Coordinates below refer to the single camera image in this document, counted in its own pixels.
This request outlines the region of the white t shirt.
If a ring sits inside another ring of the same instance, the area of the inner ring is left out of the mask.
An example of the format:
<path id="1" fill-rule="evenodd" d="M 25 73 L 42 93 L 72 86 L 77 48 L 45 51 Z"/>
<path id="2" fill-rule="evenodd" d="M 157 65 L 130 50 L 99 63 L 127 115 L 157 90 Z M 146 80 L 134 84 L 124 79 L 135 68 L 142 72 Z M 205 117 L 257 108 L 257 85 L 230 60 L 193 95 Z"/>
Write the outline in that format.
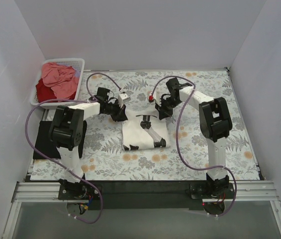
<path id="1" fill-rule="evenodd" d="M 122 122 L 125 151 L 170 147 L 166 120 L 159 119 L 155 108 L 149 107 L 139 112 L 126 110 L 126 116 L 127 120 Z"/>

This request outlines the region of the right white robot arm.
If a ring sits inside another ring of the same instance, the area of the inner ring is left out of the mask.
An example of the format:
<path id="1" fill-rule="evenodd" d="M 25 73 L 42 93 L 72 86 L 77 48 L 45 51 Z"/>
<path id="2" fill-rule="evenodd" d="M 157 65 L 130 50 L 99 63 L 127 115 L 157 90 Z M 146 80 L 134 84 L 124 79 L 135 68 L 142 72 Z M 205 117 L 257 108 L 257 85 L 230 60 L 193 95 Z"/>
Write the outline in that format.
<path id="1" fill-rule="evenodd" d="M 160 82 L 167 79 L 167 97 L 156 94 L 156 88 Z M 207 194 L 217 198 L 224 192 L 222 182 L 229 182 L 233 173 L 226 167 L 226 143 L 233 124 L 228 105 L 223 97 L 213 98 L 196 90 L 195 83 L 180 76 L 166 76 L 158 81 L 148 97 L 149 102 L 155 103 L 159 113 L 159 119 L 169 118 L 173 109 L 183 104 L 176 125 L 176 133 L 179 132 L 180 121 L 186 105 L 190 105 L 198 111 L 199 127 L 205 137 L 208 148 L 208 167 L 195 168 L 190 166 L 183 158 L 179 140 L 176 139 L 176 148 L 181 162 L 191 170 L 206 171 L 206 179 L 210 183 L 206 185 Z"/>

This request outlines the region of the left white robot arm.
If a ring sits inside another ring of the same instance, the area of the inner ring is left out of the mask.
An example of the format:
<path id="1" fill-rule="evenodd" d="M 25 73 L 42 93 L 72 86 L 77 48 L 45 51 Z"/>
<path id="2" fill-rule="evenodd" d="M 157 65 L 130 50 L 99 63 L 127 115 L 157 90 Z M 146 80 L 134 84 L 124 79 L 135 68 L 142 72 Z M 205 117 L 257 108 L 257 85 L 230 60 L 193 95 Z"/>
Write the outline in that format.
<path id="1" fill-rule="evenodd" d="M 109 89 L 99 87 L 96 95 L 87 102 L 80 102 L 71 106 L 58 106 L 56 108 L 49 138 L 56 146 L 61 164 L 65 169 L 64 180 L 73 183 L 70 193 L 76 199 L 82 199 L 87 193 L 87 187 L 80 182 L 84 176 L 81 168 L 79 145 L 84 142 L 84 121 L 99 114 L 110 115 L 113 121 L 127 120 L 125 103 L 130 100 L 126 92 L 118 97 L 109 97 Z"/>

